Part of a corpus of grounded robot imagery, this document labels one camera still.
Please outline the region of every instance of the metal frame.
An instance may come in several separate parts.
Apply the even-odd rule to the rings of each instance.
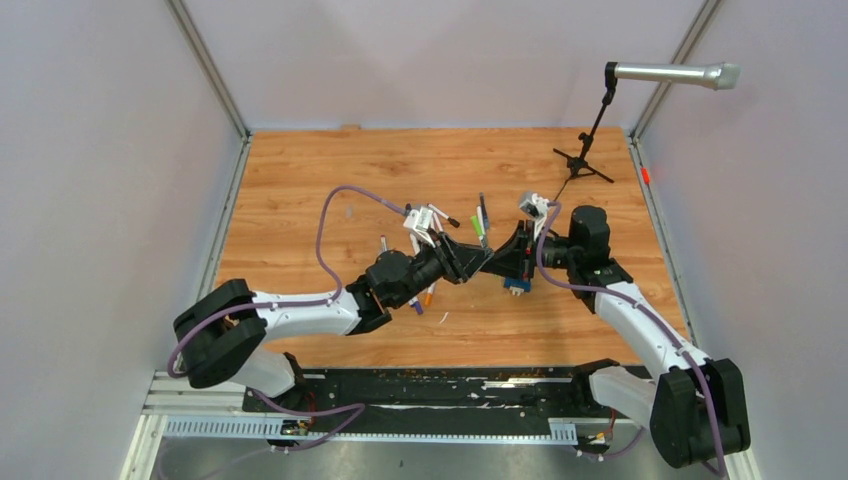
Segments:
[[[692,20],[692,24],[689,25],[689,30],[686,31],[686,35],[683,36],[683,40],[677,47],[677,51],[675,51],[674,56],[671,57],[671,63],[684,63],[689,58],[692,51],[695,49],[695,46],[698,44],[698,41],[704,36],[704,32],[706,32],[710,22],[723,1],[724,0],[704,0],[704,3],[701,4],[701,8],[698,10],[698,13],[695,15],[695,19]],[[660,83],[657,85],[653,95],[651,95],[651,98],[648,100],[648,104],[645,106],[642,114],[639,115],[639,120],[636,121],[636,126],[630,132],[630,138],[634,140],[642,138],[642,135],[645,134],[645,130],[648,129],[648,126],[650,126],[651,121],[654,119],[657,109],[660,105],[662,105],[666,95],[668,95],[668,91],[671,86],[672,85],[670,83]]]
[[[216,229],[203,276],[201,277],[197,295],[197,298],[200,299],[211,291],[214,286],[221,254],[232,220],[233,208],[238,197],[242,176],[247,163],[247,156],[252,144],[252,132],[245,124],[235,101],[227,90],[184,1],[165,0],[165,2],[185,35],[187,43],[200,64],[201,69],[207,76],[221,105],[226,110],[233,127],[242,139],[242,149],[234,165],[227,197],[224,201],[220,218],[218,219],[218,228]],[[721,4],[722,0],[704,0],[685,37],[672,57],[672,63],[683,63],[689,58],[692,50],[703,36]],[[636,126],[629,132],[628,146],[634,168],[637,171],[637,178],[640,179],[639,183],[645,204],[654,224],[666,267],[671,275],[675,295],[682,310],[687,330],[693,343],[696,343],[685,299],[680,289],[680,275],[675,268],[674,254],[665,235],[665,226],[661,212],[654,200],[650,186],[645,184],[641,179],[641,175],[638,174],[644,165],[645,158],[640,140],[650,126],[670,88],[670,84],[663,83],[655,89],[640,115]],[[218,387],[198,392],[191,389],[188,382],[184,380],[173,380],[168,378],[164,372],[156,372],[119,478],[123,480],[148,480],[153,473],[159,447],[165,434],[175,436],[212,435],[233,438],[283,438],[283,436],[273,432],[279,432],[279,427],[282,425],[283,419],[294,417],[288,417],[282,414],[244,412],[241,410],[243,395],[244,388],[240,385],[225,383]],[[606,419],[592,418],[557,420],[559,421],[553,422],[551,425],[551,435],[534,436],[533,438],[513,436],[498,438],[473,436],[479,438],[470,438],[472,436],[455,436],[455,438],[433,439],[415,435],[369,436],[342,433],[339,435],[339,440],[563,444],[564,440],[571,439],[571,435],[576,435],[574,430],[576,424],[606,422]],[[728,456],[727,465],[728,475],[731,479],[759,480],[761,478],[750,449],[741,454]]]
[[[227,115],[230,117],[233,127],[238,132],[242,142],[245,142],[251,135],[251,132],[247,125],[245,125],[244,119],[242,118],[241,113],[239,113],[238,107],[236,107],[236,102],[233,100],[232,95],[230,95],[230,91],[227,90],[227,86],[224,84],[224,79],[221,78],[221,74],[218,73],[218,69],[215,67],[215,62],[212,61],[212,56],[209,54],[209,50],[203,42],[203,37],[200,36],[200,32],[198,32],[194,21],[191,19],[191,15],[189,15],[185,3],[183,0],[165,0],[165,3],[170,8],[171,13],[174,14],[174,19],[176,20],[177,25],[180,27],[180,30],[182,30],[183,35],[185,35],[186,43],[188,43],[189,47],[191,47],[191,51],[194,53],[195,58],[197,58],[198,63],[200,63],[200,68],[203,70],[203,73],[206,74],[206,78],[209,79],[209,83],[215,91],[215,95],[218,97],[218,100],[221,101],[221,105],[224,107],[224,110],[227,111]]]

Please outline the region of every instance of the cable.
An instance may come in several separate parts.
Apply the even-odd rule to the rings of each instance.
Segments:
[[[313,307],[316,305],[325,305],[327,302],[334,302],[337,298],[339,298],[342,294],[342,289],[344,286],[342,285],[342,279],[333,271],[325,262],[324,258],[321,257],[321,238],[324,235],[324,220],[327,217],[327,208],[330,206],[330,200],[333,197],[341,192],[342,190],[351,190],[357,193],[361,193],[372,200],[382,203],[390,210],[394,211],[399,215],[406,215],[406,210],[401,207],[398,207],[394,203],[386,200],[383,197],[375,195],[364,188],[356,187],[353,185],[339,185],[334,188],[329,195],[327,195],[327,199],[324,200],[324,206],[321,208],[321,217],[318,220],[318,234],[315,238],[315,257],[318,259],[318,263],[321,265],[321,268],[324,269],[325,272],[329,273],[333,280],[336,282],[336,291],[330,296],[329,299],[319,299],[319,300],[306,300],[306,301],[289,301],[289,302],[277,302],[276,305],[272,302],[264,302],[264,303],[243,303],[241,305],[236,305],[230,308],[225,308],[224,310],[215,312],[210,317],[206,318],[202,322],[198,323],[194,328],[189,330],[189,332],[177,342],[177,346],[174,348],[174,351],[171,352],[171,355],[168,357],[168,375],[171,378],[182,378],[185,377],[187,372],[178,372],[174,368],[174,364],[177,361],[177,356],[179,356],[180,352],[183,351],[186,345],[191,342],[197,334],[209,326],[212,322],[216,320],[220,320],[227,315],[231,315],[233,313],[241,312],[244,310],[253,310],[253,309],[262,309],[262,308],[286,308],[286,307]]]
[[[639,304],[635,299],[631,298],[628,295],[625,295],[621,292],[617,292],[615,290],[610,290],[608,288],[603,287],[593,287],[589,285],[574,285],[571,283],[561,282],[551,277],[542,263],[542,250],[545,243],[545,237],[548,235],[548,231],[550,230],[551,225],[553,225],[557,216],[559,215],[560,210],[562,210],[562,204],[559,202],[550,202],[548,203],[548,207],[554,207],[553,213],[548,215],[548,221],[545,223],[545,226],[542,228],[542,232],[539,235],[539,244],[536,248],[536,266],[539,268],[539,273],[547,280],[548,282],[562,288],[567,288],[569,290],[577,290],[581,292],[593,292],[593,293],[605,293],[607,295],[612,295],[614,297],[620,298],[625,302],[629,303],[633,306],[633,308],[637,308],[640,312],[644,313],[646,317],[648,317],[656,326],[663,332],[663,334],[668,337],[671,344],[677,348],[681,349],[683,344],[680,340],[677,339],[677,336],[671,331],[671,328],[662,321],[654,312],[652,312],[646,306]],[[713,398],[710,394],[710,387],[707,384],[707,379],[704,378],[704,373],[698,368],[698,364],[695,362],[695,359],[692,358],[692,355],[689,352],[683,350],[682,357],[692,368],[692,371],[695,373],[695,377],[698,380],[698,385],[701,387],[701,393],[704,395],[704,400],[707,404],[707,416],[710,421],[710,429],[712,430],[713,443],[715,444],[716,450],[716,460],[718,461],[718,470],[717,474],[719,478],[724,478],[727,476],[727,464],[724,459],[724,446],[721,444],[721,434],[719,433],[718,427],[718,418],[716,416],[715,404],[713,404]]]
[[[330,439],[330,437],[332,437],[333,435],[344,430],[345,427],[350,425],[351,422],[356,420],[356,418],[359,417],[359,415],[361,415],[362,412],[365,411],[365,404],[364,403],[352,403],[350,405],[345,405],[344,407],[332,408],[330,410],[322,410],[320,412],[299,412],[297,410],[289,410],[287,408],[283,408],[283,407],[277,405],[276,403],[271,401],[270,398],[265,396],[264,393],[262,393],[258,390],[253,390],[253,394],[256,396],[256,398],[262,400],[265,403],[265,405],[268,405],[270,408],[272,408],[273,410],[276,410],[280,413],[285,413],[286,415],[327,417],[327,416],[330,416],[330,415],[336,415],[336,414],[339,414],[339,413],[344,413],[344,412],[349,412],[351,410],[355,410],[355,412],[353,412],[353,414],[351,414],[351,416],[346,418],[344,422],[340,423],[336,428],[330,430],[324,436],[322,436],[321,438],[318,438],[317,440],[314,440],[314,441],[309,442],[309,443],[304,444],[304,445],[297,445],[297,446],[294,446],[294,447],[277,448],[278,451],[283,451],[285,453],[300,452],[300,451],[303,451],[303,450],[309,450],[310,448],[315,448],[318,445],[322,445],[322,444],[326,443],[327,440]]]
[[[573,452],[573,453],[575,453],[579,456],[586,457],[590,460],[598,460],[598,461],[615,460],[616,458],[620,458],[620,457],[623,457],[624,455],[627,455],[627,453],[630,452],[630,450],[633,450],[633,448],[636,447],[636,444],[639,443],[639,440],[642,440],[642,437],[644,435],[645,435],[645,429],[640,428],[639,431],[636,432],[636,436],[633,437],[633,440],[630,440],[630,443],[628,443],[626,447],[622,448],[621,450],[619,450],[617,452],[604,454],[604,455],[598,455],[598,454],[595,454],[595,453],[583,452],[583,451],[578,450],[578,449],[576,449],[572,446],[567,446],[565,448],[568,451],[571,451],[571,452]]]
[[[354,420],[356,420],[356,418],[359,417],[359,415],[361,415],[362,412],[365,411],[365,404],[364,403],[353,403],[353,404],[350,404],[350,405],[345,405],[344,407],[333,408],[333,409],[330,409],[330,410],[323,410],[323,411],[320,411],[320,412],[315,412],[315,411],[301,412],[301,411],[298,411],[298,410],[289,410],[287,408],[283,408],[283,407],[277,405],[270,398],[268,398],[265,394],[263,394],[262,392],[260,392],[258,390],[251,390],[251,392],[253,393],[254,396],[256,396],[256,398],[262,400],[262,402],[264,402],[265,405],[268,405],[271,409],[276,410],[280,413],[284,413],[286,415],[295,415],[295,416],[299,416],[299,417],[303,417],[303,416],[327,417],[327,416],[330,416],[330,415],[337,415],[339,413],[349,412],[351,410],[355,410],[355,411],[353,412],[353,414],[351,414],[350,417],[345,419],[345,421],[340,423],[336,428],[333,428],[332,430],[330,430],[329,432],[324,434],[322,437],[320,437],[320,438],[318,438],[318,439],[316,439],[312,442],[309,442],[309,443],[304,444],[304,445],[295,445],[295,446],[291,446],[291,447],[263,447],[263,448],[260,448],[258,450],[253,450],[251,452],[248,452],[244,455],[241,455],[239,457],[236,457],[236,458],[230,460],[229,462],[225,463],[224,465],[216,468],[215,470],[212,470],[211,472],[207,473],[206,475],[203,475],[200,478],[197,478],[196,480],[207,480],[209,478],[212,478],[212,477],[218,475],[219,473],[234,467],[236,464],[241,463],[241,462],[247,460],[248,458],[255,457],[256,455],[259,455],[259,454],[262,454],[262,453],[282,452],[282,453],[288,454],[289,452],[301,452],[303,450],[309,450],[310,448],[315,448],[318,445],[322,445],[322,444],[326,443],[330,439],[330,437],[332,437],[335,434],[339,433],[340,431],[344,430],[348,425],[350,425]],[[157,475],[157,477],[159,477],[160,480],[168,480],[167,477],[165,476],[165,473],[164,473],[163,468],[162,468],[162,459],[164,458],[165,454],[170,450],[171,450],[170,448],[165,448],[165,445],[163,444],[162,446],[160,446],[159,454],[156,456],[156,475]]]
[[[613,429],[613,427],[615,427],[615,409],[614,409],[614,408],[610,408],[610,426],[609,426],[609,427],[607,427],[607,429],[606,429],[606,430],[604,430],[604,431],[603,431],[603,432],[601,432],[601,433],[603,433],[604,435],[609,435],[610,437],[612,437],[612,435],[613,435],[613,433],[612,433],[612,429]]]

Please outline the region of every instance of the wooden floor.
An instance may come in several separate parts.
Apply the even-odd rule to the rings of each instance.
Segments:
[[[223,253],[218,282],[245,278],[253,290],[309,293],[333,288],[315,260],[318,216],[327,193],[353,184],[404,205],[434,203],[463,222],[456,240],[476,243],[468,218],[486,195],[490,243],[497,248],[525,218],[522,192],[553,198],[565,162],[551,152],[579,151],[579,129],[339,130],[258,133],[248,157]],[[571,209],[605,208],[612,252],[652,305],[686,335],[650,217],[620,129],[601,129],[592,164],[616,180],[573,181],[561,200]],[[327,263],[348,283],[371,265],[380,234],[411,253],[402,218],[352,192],[330,205],[322,244]],[[555,275],[565,278],[565,272]],[[448,317],[442,322],[445,313]],[[514,297],[501,279],[480,274],[466,284],[439,282],[432,305],[418,316],[393,312],[381,329],[354,337],[318,335],[271,344],[305,366],[570,365],[611,357],[639,363],[624,340],[582,302],[540,276],[533,291]]]

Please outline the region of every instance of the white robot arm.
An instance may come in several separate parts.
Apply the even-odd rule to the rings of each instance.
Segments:
[[[230,280],[174,321],[183,370],[194,388],[233,381],[277,397],[291,389],[299,366],[294,356],[275,354],[262,343],[285,337],[368,333],[438,279],[464,283],[491,258],[492,250],[453,241],[429,224],[427,207],[410,209],[405,226],[422,239],[414,257],[389,250],[354,282],[337,291],[307,295],[253,292]]]

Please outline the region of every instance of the metal corner post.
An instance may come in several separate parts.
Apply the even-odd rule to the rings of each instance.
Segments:
[[[185,2],[183,0],[165,0],[165,3],[168,5],[168,8],[170,8],[171,13],[174,15],[174,20],[176,20],[177,25],[179,25],[180,30],[182,30],[185,35],[186,41],[188,42],[189,47],[191,47],[191,51],[194,53],[194,56],[200,64],[200,68],[203,69],[203,73],[205,73],[206,78],[209,79],[209,83],[215,91],[215,95],[217,95],[218,100],[221,101],[221,105],[224,107],[224,110],[227,111],[227,115],[230,117],[233,127],[242,138],[242,142],[247,141],[247,137],[250,135],[250,130],[244,123],[244,119],[242,118],[241,113],[239,113],[235,100],[233,100],[232,95],[230,95],[230,91],[227,90],[227,86],[224,83],[221,74],[218,72],[218,68],[215,66],[215,62],[212,60],[209,50],[206,48],[206,44],[203,42],[203,37],[201,37],[200,32],[197,30],[197,26],[194,24],[194,20],[192,20],[191,15],[188,12],[188,8],[186,8]]]
[[[686,31],[686,35],[683,36],[683,40],[681,40],[680,45],[677,47],[677,51],[675,51],[674,56],[671,57],[670,63],[684,63],[689,59],[692,51],[704,36],[704,33],[709,27],[710,21],[712,21],[716,12],[718,12],[723,1],[724,0],[704,0],[703,4],[701,4],[701,8],[692,20],[692,24]],[[645,134],[648,126],[650,126],[651,121],[654,119],[657,109],[660,105],[662,105],[666,95],[668,95],[670,88],[670,83],[660,83],[657,85],[657,88],[648,100],[647,105],[645,105],[645,109],[642,111],[642,114],[639,115],[639,120],[636,122],[636,126],[633,127],[633,130],[630,132],[630,138],[633,140],[639,140],[642,138],[642,135]]]

